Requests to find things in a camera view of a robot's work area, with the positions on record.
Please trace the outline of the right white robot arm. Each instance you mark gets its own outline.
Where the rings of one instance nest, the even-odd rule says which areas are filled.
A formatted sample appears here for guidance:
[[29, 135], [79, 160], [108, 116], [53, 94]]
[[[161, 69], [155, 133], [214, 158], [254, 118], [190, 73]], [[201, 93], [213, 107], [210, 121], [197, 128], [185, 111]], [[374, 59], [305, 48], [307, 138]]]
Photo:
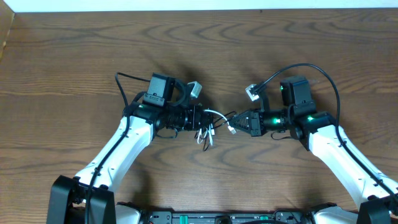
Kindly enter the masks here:
[[229, 123], [252, 137], [289, 131], [292, 139], [326, 164], [358, 208], [353, 213], [326, 203], [302, 217], [302, 223], [391, 223], [391, 215], [397, 214], [397, 182], [358, 150], [331, 114], [293, 117], [287, 110], [248, 110]]

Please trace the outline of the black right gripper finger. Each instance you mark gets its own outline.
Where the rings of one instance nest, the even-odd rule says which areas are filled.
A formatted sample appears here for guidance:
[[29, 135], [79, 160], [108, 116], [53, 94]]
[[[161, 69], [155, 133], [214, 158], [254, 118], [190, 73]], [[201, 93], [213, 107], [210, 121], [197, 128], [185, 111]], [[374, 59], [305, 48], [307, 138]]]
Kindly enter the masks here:
[[240, 114], [234, 115], [229, 123], [230, 124], [249, 124], [249, 119], [250, 119], [250, 111], [244, 111]]
[[250, 128], [250, 125], [248, 125], [248, 124], [232, 123], [231, 127], [234, 129], [237, 129], [239, 131], [242, 131], [244, 133], [251, 134], [251, 128]]

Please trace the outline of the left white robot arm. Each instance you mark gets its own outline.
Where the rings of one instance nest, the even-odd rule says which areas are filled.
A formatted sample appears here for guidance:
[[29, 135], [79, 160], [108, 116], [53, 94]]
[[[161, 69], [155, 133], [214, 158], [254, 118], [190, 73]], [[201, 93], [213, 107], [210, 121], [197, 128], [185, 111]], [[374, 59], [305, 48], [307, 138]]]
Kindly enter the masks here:
[[184, 108], [131, 103], [98, 155], [74, 177], [61, 175], [53, 183], [47, 223], [143, 223], [138, 209], [114, 201], [133, 162], [159, 130], [210, 131], [216, 114], [201, 105]]

